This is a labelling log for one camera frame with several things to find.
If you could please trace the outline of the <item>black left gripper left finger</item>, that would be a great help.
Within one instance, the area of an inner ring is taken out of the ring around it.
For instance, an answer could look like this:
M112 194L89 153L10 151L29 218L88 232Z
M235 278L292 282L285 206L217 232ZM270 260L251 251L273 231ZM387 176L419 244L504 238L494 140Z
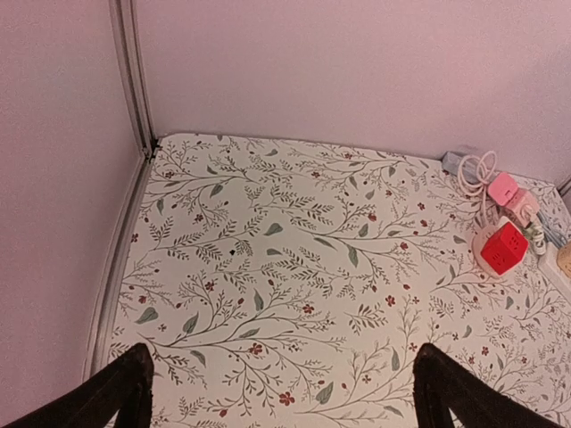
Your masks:
M9 423L18 427L148 427L154 364L143 343L131 346L78 388Z

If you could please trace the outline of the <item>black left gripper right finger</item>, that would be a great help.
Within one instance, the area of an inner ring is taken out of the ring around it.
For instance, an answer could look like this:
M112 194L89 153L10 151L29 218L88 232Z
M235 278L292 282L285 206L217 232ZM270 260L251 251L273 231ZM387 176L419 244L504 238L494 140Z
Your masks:
M556 427L557 424L498 393L432 343L413 363L413 399L420 427Z

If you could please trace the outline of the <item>red cube socket adapter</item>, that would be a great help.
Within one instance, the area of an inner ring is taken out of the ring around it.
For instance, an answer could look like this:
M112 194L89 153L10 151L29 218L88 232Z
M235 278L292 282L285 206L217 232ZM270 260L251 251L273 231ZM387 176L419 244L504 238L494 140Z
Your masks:
M522 232L508 220L484 239L476 254L495 275L503 276L523 260L528 247Z

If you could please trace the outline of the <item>round pink power socket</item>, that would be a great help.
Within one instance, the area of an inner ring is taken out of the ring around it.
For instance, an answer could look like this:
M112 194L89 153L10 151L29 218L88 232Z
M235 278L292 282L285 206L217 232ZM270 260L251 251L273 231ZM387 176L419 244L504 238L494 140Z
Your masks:
M482 255L481 251L487 244L488 240L499 230L506 225L513 225L513 223L506 217L501 217L498 223L488 223L477 232L471 243L471 250L476 264L488 275L494 278L505 276L513 267L514 264L508 264L507 267L502 267L502 271L498 272Z

